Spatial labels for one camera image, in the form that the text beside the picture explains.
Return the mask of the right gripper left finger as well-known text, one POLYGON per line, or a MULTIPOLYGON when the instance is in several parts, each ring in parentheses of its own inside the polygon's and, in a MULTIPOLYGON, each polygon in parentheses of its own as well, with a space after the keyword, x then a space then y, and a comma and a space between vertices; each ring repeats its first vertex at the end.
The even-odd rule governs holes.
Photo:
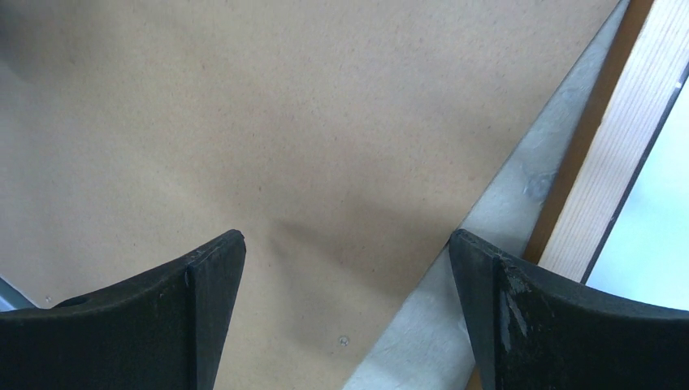
POLYGON ((2 313, 2 388, 213 388, 245 255, 231 230, 53 308, 2 313))

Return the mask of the brown backing board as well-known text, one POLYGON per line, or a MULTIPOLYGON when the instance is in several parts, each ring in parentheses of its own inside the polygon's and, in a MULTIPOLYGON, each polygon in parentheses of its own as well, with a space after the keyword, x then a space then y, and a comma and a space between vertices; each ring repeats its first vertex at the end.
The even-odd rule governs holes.
POLYGON ((50 307, 240 230, 217 388, 339 389, 614 6, 4 1, 1 275, 50 307))

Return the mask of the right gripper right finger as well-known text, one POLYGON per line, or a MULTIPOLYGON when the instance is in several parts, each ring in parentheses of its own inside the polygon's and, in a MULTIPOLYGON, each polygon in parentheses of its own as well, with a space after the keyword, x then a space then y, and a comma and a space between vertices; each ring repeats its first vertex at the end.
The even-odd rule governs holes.
POLYGON ((589 288, 464 229, 448 253, 484 388, 687 388, 685 310, 589 288))

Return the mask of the orange wooden picture frame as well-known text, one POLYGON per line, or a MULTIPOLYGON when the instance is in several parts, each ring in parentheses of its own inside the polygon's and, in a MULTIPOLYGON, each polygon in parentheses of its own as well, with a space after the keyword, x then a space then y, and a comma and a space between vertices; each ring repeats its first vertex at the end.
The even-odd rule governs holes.
POLYGON ((687 76, 687 2, 631 2, 524 254, 501 250, 585 285, 687 76))

